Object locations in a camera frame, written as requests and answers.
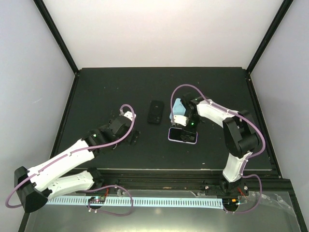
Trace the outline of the light blue cased phone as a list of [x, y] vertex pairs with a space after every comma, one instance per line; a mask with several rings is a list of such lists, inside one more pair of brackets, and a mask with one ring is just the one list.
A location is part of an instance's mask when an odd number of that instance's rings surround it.
[[183, 106], [181, 99], [177, 98], [172, 107], [173, 115], [185, 115], [186, 109]]

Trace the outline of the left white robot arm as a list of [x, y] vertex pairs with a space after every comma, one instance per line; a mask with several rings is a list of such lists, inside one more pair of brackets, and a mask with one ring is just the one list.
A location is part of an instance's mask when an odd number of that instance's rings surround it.
[[96, 168], [88, 168], [78, 174], [67, 173], [75, 167], [114, 151], [121, 144], [135, 143], [139, 132], [134, 129], [136, 114], [130, 111], [108, 124], [90, 131], [71, 147], [52, 159], [27, 169], [24, 166], [14, 172], [14, 188], [26, 213], [42, 208], [58, 196], [75, 191], [98, 193], [104, 182]]

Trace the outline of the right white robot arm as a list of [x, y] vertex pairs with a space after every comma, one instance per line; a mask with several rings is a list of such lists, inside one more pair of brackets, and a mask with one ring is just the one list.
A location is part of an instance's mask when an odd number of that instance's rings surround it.
[[228, 158], [218, 188], [224, 195], [234, 194], [242, 179], [247, 160], [262, 140], [262, 136], [258, 135], [258, 128], [250, 121], [251, 114], [248, 111], [227, 109], [202, 97], [193, 99], [190, 93], [181, 97], [181, 104], [185, 108], [183, 122], [177, 120], [178, 115], [172, 117], [181, 127], [181, 142], [197, 141], [197, 126], [202, 118], [222, 127]]

